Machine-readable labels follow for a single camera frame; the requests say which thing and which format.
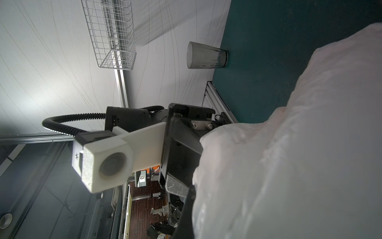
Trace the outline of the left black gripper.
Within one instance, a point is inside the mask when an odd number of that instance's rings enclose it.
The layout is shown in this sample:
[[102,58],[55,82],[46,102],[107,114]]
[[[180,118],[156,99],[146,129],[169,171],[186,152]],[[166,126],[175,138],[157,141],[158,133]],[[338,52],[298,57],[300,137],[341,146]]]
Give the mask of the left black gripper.
[[187,197],[203,152],[200,139],[214,128],[214,114],[210,108],[169,105],[159,179],[168,193]]

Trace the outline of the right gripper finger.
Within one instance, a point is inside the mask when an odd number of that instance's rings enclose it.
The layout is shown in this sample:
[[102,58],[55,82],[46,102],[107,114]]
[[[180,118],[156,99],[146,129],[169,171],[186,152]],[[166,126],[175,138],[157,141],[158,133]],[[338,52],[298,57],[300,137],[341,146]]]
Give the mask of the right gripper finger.
[[194,229],[192,223],[193,205],[196,199],[196,190],[194,185],[190,187],[186,203],[181,213],[180,221],[176,227],[172,239],[194,239]]

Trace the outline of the white plastic bag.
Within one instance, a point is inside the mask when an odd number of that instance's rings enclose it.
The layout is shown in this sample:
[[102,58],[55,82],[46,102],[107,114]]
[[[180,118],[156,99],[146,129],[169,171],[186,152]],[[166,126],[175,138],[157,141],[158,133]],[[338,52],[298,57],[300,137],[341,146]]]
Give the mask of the white plastic bag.
[[317,49],[285,107],[201,138],[197,239],[382,236],[382,25]]

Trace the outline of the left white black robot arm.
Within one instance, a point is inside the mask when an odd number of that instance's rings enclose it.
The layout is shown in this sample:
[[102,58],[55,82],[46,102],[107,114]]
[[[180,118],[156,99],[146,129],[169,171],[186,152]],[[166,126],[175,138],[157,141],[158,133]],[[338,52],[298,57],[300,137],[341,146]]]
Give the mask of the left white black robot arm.
[[105,129],[119,126],[132,132],[164,122],[163,149],[159,183],[168,193],[185,198],[199,166],[203,147],[200,138],[216,128],[215,110],[171,103],[140,109],[108,107]]

